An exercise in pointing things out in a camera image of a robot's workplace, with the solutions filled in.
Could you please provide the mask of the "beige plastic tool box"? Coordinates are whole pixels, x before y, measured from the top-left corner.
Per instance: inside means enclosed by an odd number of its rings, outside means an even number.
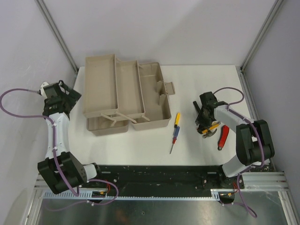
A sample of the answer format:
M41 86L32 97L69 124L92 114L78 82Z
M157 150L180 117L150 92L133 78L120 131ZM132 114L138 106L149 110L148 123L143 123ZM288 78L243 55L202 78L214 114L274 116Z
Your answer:
M115 54L85 59L82 113L96 136L163 128L171 119L169 96L158 62L121 61Z

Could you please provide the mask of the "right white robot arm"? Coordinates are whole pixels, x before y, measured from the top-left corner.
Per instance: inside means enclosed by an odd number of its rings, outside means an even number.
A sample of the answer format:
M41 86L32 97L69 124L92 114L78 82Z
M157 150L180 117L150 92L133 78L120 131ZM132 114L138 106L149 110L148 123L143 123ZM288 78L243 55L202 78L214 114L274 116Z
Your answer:
M240 114L230 104L218 101L212 92L201 94L200 101L200 105L193 102L199 134L203 137L212 135L214 122L226 125L236 134L235 156L213 172L205 170L201 178L203 188L230 188L233 180L238 180L238 175L253 167L263 167L267 159L274 157L275 150L265 120L253 120Z

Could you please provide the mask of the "black rubber mallet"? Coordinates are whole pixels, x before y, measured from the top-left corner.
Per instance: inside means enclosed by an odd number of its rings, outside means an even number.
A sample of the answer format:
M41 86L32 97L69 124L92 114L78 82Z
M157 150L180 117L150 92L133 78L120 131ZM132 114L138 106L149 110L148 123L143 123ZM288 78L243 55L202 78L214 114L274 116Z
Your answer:
M197 128L197 132L201 135L204 135L208 132L207 128L203 124L199 124Z

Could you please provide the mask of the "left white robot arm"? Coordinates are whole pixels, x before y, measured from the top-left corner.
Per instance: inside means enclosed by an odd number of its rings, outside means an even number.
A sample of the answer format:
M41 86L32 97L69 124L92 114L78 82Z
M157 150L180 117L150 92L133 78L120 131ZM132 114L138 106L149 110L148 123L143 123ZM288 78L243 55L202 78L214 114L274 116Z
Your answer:
M39 94L45 98L43 117L48 128L45 159L37 165L39 174L54 194L69 190L79 196L79 186L87 182L95 188L101 186L104 178L98 166L83 165L70 151L70 112L81 94L62 80L52 84L43 82Z

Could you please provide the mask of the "black handled claw hammer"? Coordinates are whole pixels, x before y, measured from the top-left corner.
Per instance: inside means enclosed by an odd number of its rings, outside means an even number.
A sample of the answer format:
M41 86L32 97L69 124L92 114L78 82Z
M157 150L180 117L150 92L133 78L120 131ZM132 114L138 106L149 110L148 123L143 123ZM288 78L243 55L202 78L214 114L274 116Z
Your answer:
M197 111L197 113L199 113L201 109L200 109L198 103L196 101L194 101L193 105L194 105L195 110ZM202 137L203 138L211 137L211 136L213 136L216 133L216 131L217 131L217 129L215 129L214 131L209 131L208 133L202 135Z

